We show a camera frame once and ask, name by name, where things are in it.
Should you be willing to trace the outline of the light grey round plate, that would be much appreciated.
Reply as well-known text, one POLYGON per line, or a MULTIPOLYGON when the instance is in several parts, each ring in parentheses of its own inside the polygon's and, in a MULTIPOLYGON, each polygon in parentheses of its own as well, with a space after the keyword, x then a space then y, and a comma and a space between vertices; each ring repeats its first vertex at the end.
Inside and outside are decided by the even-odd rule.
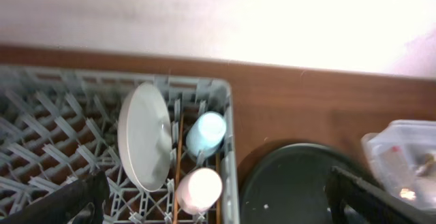
POLYGON ((156 86, 143 83, 126 96, 117 138, 127 177, 139 189, 159 190, 170 171, 172 132, 166 102, 156 86))

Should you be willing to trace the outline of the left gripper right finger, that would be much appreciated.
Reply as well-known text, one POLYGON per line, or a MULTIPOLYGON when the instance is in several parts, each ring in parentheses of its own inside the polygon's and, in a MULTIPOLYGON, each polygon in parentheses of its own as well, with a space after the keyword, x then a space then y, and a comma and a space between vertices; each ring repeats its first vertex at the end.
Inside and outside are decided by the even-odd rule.
POLYGON ((347 223, 345 207, 370 223, 433 224, 435 217, 402 202, 339 167, 332 167, 324 190, 333 223, 347 223))

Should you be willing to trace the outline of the gold snack wrapper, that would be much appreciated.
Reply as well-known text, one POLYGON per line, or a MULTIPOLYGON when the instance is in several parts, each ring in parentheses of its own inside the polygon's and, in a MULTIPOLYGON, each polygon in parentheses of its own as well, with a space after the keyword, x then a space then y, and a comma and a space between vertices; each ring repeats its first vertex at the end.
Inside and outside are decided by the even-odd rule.
POLYGON ((404 184, 400 190, 400 197, 414 201, 417 198, 418 188, 424 198, 435 201, 435 173, 432 168, 435 166, 435 153, 427 153, 423 156, 423 163, 415 170, 408 167, 405 170, 404 184))

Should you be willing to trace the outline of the pink plastic cup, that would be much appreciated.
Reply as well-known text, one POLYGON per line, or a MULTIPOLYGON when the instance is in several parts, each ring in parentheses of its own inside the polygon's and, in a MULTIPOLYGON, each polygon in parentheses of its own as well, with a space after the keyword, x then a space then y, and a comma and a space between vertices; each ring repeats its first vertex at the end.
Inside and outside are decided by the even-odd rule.
POLYGON ((220 198, 223 183, 210 168, 200 168, 186 175, 178 185, 177 202, 187 214, 207 211, 220 198))

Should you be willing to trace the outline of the blue plastic cup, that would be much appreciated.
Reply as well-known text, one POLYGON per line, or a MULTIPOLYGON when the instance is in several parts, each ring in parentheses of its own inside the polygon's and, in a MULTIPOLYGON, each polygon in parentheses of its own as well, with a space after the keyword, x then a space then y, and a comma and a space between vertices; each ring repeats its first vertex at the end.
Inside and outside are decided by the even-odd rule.
POLYGON ((205 157, 209 157, 218 150, 226 131, 227 123, 221 114, 205 112, 187 134, 187 150, 196 157, 201 152, 205 157))

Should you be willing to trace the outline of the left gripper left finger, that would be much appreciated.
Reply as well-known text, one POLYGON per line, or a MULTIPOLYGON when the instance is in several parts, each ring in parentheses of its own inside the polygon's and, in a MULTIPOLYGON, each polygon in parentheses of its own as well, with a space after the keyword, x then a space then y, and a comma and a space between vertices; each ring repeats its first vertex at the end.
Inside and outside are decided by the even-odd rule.
POLYGON ((1 224, 102 224, 103 203, 108 201, 109 195, 105 173, 94 172, 1 220, 1 224))

